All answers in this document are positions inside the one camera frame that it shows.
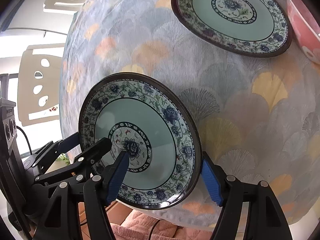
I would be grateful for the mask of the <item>ginkgo pattern tablecloth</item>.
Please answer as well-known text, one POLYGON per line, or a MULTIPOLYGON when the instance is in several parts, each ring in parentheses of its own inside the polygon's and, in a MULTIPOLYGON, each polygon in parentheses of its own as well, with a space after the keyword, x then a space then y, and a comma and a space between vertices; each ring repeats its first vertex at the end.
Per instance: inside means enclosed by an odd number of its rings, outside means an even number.
POLYGON ((170 0, 86 0, 62 60, 63 137, 77 131, 89 90, 117 72, 168 86, 214 162, 244 182, 267 181, 290 224, 319 199, 319 65, 296 43, 271 59, 237 55, 185 29, 170 0))

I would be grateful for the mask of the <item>pink floral bowl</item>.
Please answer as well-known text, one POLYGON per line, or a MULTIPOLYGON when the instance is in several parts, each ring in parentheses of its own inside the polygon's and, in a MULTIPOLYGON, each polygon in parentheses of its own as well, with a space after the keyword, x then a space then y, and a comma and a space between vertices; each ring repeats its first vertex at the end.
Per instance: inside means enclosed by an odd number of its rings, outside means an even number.
POLYGON ((319 64, 319 25, 302 0, 286 0, 287 15, 306 57, 319 64))

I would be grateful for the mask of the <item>blue floral plate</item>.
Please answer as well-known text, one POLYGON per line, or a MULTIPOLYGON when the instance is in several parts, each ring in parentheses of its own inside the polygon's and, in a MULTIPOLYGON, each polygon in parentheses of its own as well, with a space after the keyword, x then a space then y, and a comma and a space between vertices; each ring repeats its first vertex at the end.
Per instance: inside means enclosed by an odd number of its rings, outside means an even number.
POLYGON ((82 150, 110 140, 97 172, 121 151, 128 153, 118 199, 132 207, 172 207, 189 196, 199 178, 202 150, 191 114, 169 88, 146 75, 117 73, 94 85, 81 107, 79 137, 82 150))
POLYGON ((292 27, 276 0, 171 0, 177 19, 217 47, 251 57, 275 57, 290 47, 292 27))

